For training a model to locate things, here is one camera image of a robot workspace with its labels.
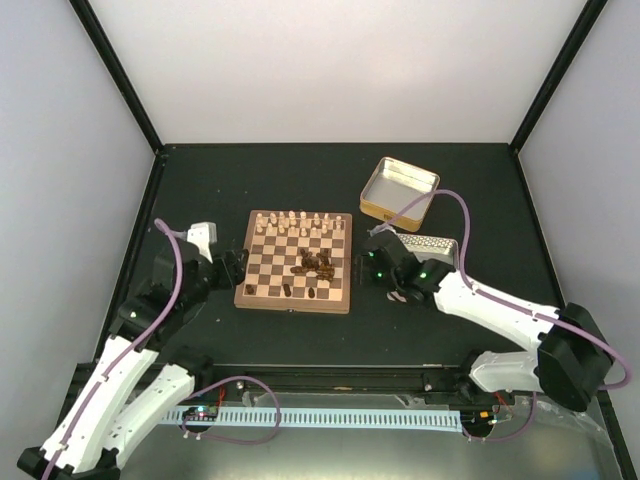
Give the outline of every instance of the robotic arm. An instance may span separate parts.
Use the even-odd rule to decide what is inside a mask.
[[[604,341],[583,307],[569,304],[558,310],[537,305],[465,278],[445,262],[421,262],[393,230],[370,237],[365,249],[376,270],[386,272],[387,286],[403,299],[430,303],[443,313],[488,328],[524,350],[484,352],[472,359],[468,375],[481,390],[543,392],[558,404],[583,412],[604,383],[613,364],[607,353],[578,335],[535,318],[542,314],[561,320]]]
[[[212,290],[244,281],[248,252],[213,254],[216,241],[215,224],[208,223],[192,225],[186,242],[178,241],[183,277],[176,303],[162,324],[109,371],[114,360],[158,318],[176,287],[175,258],[171,252],[156,257],[151,279],[119,308],[111,336],[82,393],[42,447],[23,452],[18,461],[21,470],[37,479],[117,480],[133,450],[167,410],[211,383],[211,360],[183,348],[125,407],[140,377],[167,341],[193,318],[195,307]]]

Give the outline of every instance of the white backdrop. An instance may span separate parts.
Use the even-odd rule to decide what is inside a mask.
[[[161,139],[508,142],[585,0],[93,0]]]

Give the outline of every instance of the dark chessboard square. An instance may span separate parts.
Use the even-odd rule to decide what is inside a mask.
[[[304,287],[293,287],[291,291],[293,292],[292,294],[293,298],[304,298],[304,291],[305,291]]]

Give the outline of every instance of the pile of chess pieces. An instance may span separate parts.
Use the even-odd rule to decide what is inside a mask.
[[[275,212],[271,212],[269,218],[258,213],[256,217],[256,231],[262,233],[266,228],[267,235],[273,235],[274,229],[278,229],[280,234],[288,230],[289,235],[300,235],[301,237],[310,236],[311,238],[319,238],[323,233],[327,233],[330,228],[334,228],[333,220],[329,218],[329,214],[325,213],[324,218],[320,218],[319,214],[314,214],[313,219],[307,218],[307,212],[300,212],[300,221],[296,218],[293,211],[289,212],[289,217],[284,212],[280,212],[277,216]],[[335,230],[342,229],[342,217],[338,215],[335,220]]]
[[[301,266],[291,267],[291,273],[306,274],[307,272],[316,272],[318,280],[333,281],[333,277],[336,274],[336,266],[329,259],[328,249],[316,253],[314,257],[309,250],[301,248],[300,255],[302,256]]]

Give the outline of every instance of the chessboard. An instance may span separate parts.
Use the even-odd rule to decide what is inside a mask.
[[[236,307],[348,313],[351,231],[348,213],[253,210],[244,243],[247,274],[236,287]],[[301,270],[303,256],[328,257],[331,280],[318,279],[316,271],[291,272]]]

